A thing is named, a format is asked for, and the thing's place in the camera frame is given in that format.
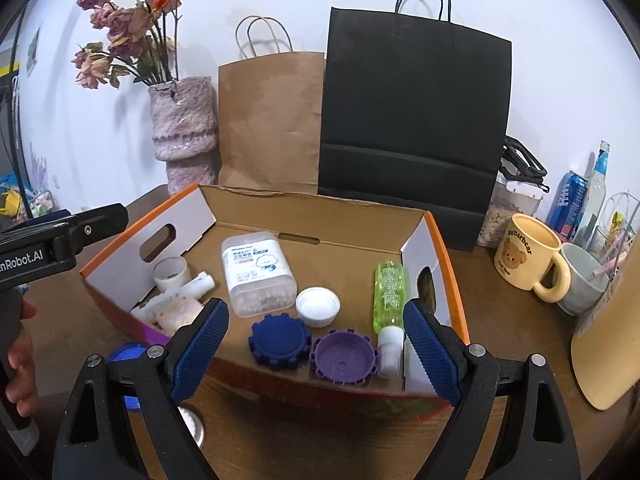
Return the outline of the person left hand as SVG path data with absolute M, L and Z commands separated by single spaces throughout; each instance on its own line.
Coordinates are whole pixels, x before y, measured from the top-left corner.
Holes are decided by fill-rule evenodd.
M 38 406 L 38 391 L 32 336 L 20 324 L 17 338 L 8 350 L 8 362 L 15 375 L 6 387 L 6 398 L 22 417 L 32 416 Z

